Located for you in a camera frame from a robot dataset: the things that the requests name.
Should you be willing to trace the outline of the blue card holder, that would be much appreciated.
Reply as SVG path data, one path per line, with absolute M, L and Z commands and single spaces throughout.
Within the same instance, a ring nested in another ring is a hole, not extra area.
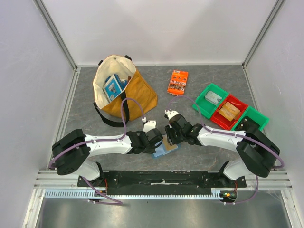
M 175 150 L 178 150 L 179 148 L 180 148 L 179 144 L 170 145 L 167 142 L 167 140 L 163 140 L 162 144 L 155 149 L 155 152 L 152 154 L 152 157 L 159 158 L 159 157 L 169 154 Z

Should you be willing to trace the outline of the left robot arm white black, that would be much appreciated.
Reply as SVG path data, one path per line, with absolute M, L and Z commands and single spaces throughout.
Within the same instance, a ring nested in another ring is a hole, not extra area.
M 101 164 L 90 158 L 105 154 L 154 153 L 162 144 L 161 132 L 153 128 L 145 131 L 129 131 L 117 136 L 92 136 L 76 129 L 53 144 L 53 160 L 50 168 L 56 168 L 59 176 L 76 174 L 93 186 L 104 183 Z

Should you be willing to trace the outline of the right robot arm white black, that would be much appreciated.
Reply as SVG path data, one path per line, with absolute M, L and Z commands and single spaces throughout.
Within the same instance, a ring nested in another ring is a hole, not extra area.
M 226 162 L 218 174 L 218 183 L 230 186 L 236 179 L 250 173 L 266 178 L 275 168 L 280 150 L 259 129 L 250 127 L 245 131 L 214 129 L 204 124 L 192 125 L 176 111 L 165 111 L 165 126 L 171 145 L 186 142 L 189 145 L 214 146 L 239 154 L 240 158 Z

